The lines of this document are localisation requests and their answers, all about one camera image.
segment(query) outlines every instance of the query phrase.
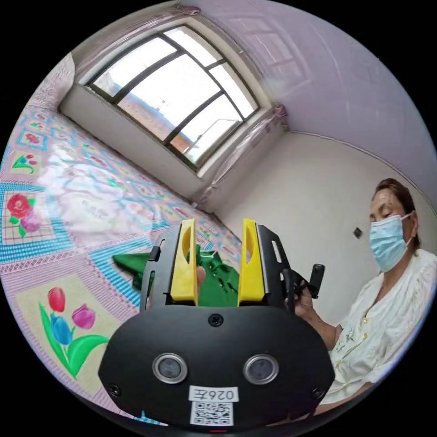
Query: curtain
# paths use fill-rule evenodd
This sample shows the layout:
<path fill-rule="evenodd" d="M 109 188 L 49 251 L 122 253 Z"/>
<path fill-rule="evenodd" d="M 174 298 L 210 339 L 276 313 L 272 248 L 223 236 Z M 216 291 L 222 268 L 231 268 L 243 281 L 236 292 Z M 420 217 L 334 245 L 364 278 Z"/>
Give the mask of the curtain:
<path fill-rule="evenodd" d="M 108 53 L 120 47 L 133 37 L 153 29 L 161 24 L 174 21 L 187 15 L 198 15 L 200 9 L 191 6 L 176 6 L 163 10 L 153 16 L 134 16 L 123 27 L 103 31 L 100 38 L 95 42 L 92 49 L 81 59 L 76 66 L 76 79 L 79 79 L 86 71 L 101 61 Z"/>
<path fill-rule="evenodd" d="M 212 182 L 200 193 L 194 196 L 192 205 L 199 208 L 204 205 L 214 190 L 220 187 L 222 181 L 243 160 L 256 145 L 265 138 L 273 127 L 281 124 L 284 130 L 288 130 L 287 110 L 284 105 L 277 103 L 265 118 L 253 125 L 243 140 L 236 146 L 231 154 L 215 173 Z"/>
<path fill-rule="evenodd" d="M 37 105 L 57 111 L 74 81 L 75 66 L 68 53 L 45 77 L 30 98 L 28 105 Z"/>

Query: woman's hand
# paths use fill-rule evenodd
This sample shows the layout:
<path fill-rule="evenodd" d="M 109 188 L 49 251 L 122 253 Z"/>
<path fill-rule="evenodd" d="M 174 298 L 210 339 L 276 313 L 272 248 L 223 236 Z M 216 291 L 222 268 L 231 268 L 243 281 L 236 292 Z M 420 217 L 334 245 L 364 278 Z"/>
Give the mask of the woman's hand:
<path fill-rule="evenodd" d="M 288 307 L 288 299 L 285 299 L 285 305 Z M 305 287 L 300 297 L 295 295 L 295 314 L 299 317 L 304 316 L 308 311 L 313 309 L 313 298 L 310 291 Z"/>

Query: label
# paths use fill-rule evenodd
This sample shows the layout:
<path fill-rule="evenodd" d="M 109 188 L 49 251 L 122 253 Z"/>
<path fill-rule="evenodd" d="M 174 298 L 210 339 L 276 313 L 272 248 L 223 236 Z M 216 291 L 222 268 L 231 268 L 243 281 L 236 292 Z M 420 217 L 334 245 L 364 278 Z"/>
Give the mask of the label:
<path fill-rule="evenodd" d="M 191 402 L 190 424 L 201 427 L 234 426 L 232 402 Z"/>
<path fill-rule="evenodd" d="M 238 402 L 238 387 L 190 386 L 188 400 L 191 402 Z"/>

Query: green fabric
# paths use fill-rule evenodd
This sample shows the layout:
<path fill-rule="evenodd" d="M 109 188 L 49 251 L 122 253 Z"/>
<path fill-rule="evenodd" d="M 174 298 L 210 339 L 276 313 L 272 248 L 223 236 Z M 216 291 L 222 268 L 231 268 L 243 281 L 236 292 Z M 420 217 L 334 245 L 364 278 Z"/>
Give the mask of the green fabric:
<path fill-rule="evenodd" d="M 134 275 L 133 287 L 141 290 L 142 275 L 150 254 L 114 255 L 114 262 L 121 269 Z M 237 306 L 239 274 L 222 262 L 217 252 L 201 252 L 196 245 L 196 264 L 205 269 L 205 281 L 200 287 L 199 306 Z"/>

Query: woman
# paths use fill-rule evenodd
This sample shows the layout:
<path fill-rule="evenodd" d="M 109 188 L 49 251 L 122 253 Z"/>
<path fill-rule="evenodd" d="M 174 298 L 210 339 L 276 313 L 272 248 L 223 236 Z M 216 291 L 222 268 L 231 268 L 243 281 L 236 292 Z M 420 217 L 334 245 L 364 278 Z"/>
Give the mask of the woman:
<path fill-rule="evenodd" d="M 411 195 L 394 179 L 378 184 L 371 202 L 370 247 L 380 274 L 363 287 L 348 316 L 325 323 L 308 290 L 295 313 L 324 340 L 335 380 L 316 414 L 363 393 L 384 377 L 408 346 L 433 298 L 437 256 L 420 249 Z"/>

